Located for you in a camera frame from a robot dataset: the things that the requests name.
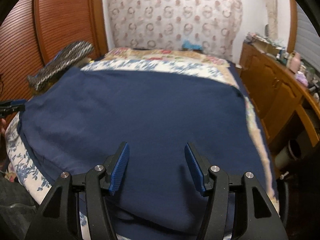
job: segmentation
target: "window blind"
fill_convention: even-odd
[[[320,72],[320,37],[302,8],[298,6],[298,30],[295,51]]]

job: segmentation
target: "wooden wardrobe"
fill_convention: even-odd
[[[29,99],[26,76],[78,40],[94,45],[93,59],[108,52],[102,0],[20,0],[0,27],[0,101]]]

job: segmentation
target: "blue and white floral sheet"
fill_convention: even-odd
[[[89,63],[82,68],[82,71],[98,71],[98,70],[124,70],[124,71],[156,71],[168,72],[182,75],[197,76],[216,80],[218,82],[229,83],[230,85],[238,87],[231,73],[227,67],[221,65],[212,66],[212,64],[198,64],[191,62],[178,62],[178,61],[162,61],[162,60],[132,60],[132,59],[116,59],[107,61],[98,61]],[[261,132],[257,127],[255,121],[254,108],[248,98],[246,98],[247,106],[247,124],[249,134],[259,152],[261,162],[264,167],[266,176],[266,189],[267,194],[278,210],[278,203],[275,198],[275,192],[272,189],[272,175],[270,169],[270,161],[267,151],[263,144]],[[17,125],[19,121],[19,114],[9,124],[6,131],[6,145],[7,153],[11,163],[17,173],[19,182],[28,190],[32,197],[41,203],[45,195],[49,191],[51,185],[46,178],[39,172],[31,160],[20,136],[17,133]],[[80,214],[82,236],[84,240],[90,239],[87,218]]]

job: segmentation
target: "blue gripper pad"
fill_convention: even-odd
[[[122,148],[122,152],[120,153],[119,158],[116,162],[116,165],[111,173],[111,181],[109,187],[109,192],[111,193],[111,195],[113,195],[120,187],[125,168],[127,167],[127,163],[129,161],[129,153],[129,145],[125,143],[124,147]]]
[[[206,192],[212,189],[208,172],[209,162],[207,160],[204,162],[192,143],[186,144],[184,155],[196,190],[202,196],[206,196]]]

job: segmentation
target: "person's hand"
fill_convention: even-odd
[[[4,133],[5,133],[4,126],[5,126],[5,119],[1,119],[0,128],[1,128],[1,133],[2,133],[3,135],[4,135]]]

